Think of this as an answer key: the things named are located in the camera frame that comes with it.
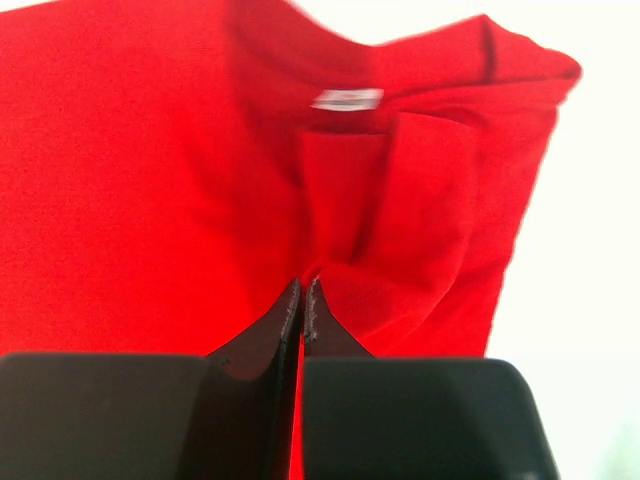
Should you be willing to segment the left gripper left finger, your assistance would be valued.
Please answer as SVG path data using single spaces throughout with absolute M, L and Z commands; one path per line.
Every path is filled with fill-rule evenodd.
M 286 478 L 301 296 L 205 357 L 4 356 L 2 477 Z

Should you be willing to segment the red t-shirt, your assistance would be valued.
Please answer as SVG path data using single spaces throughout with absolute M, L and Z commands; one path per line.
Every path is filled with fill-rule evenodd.
M 1 360 L 205 357 L 301 286 L 377 358 L 485 355 L 566 54 L 485 15 L 381 46 L 286 1 L 1 16 Z

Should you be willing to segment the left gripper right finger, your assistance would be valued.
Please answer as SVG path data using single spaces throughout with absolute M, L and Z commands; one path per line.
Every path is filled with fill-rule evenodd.
M 377 358 L 306 295 L 302 387 L 308 479 L 555 479 L 531 389 L 510 363 Z

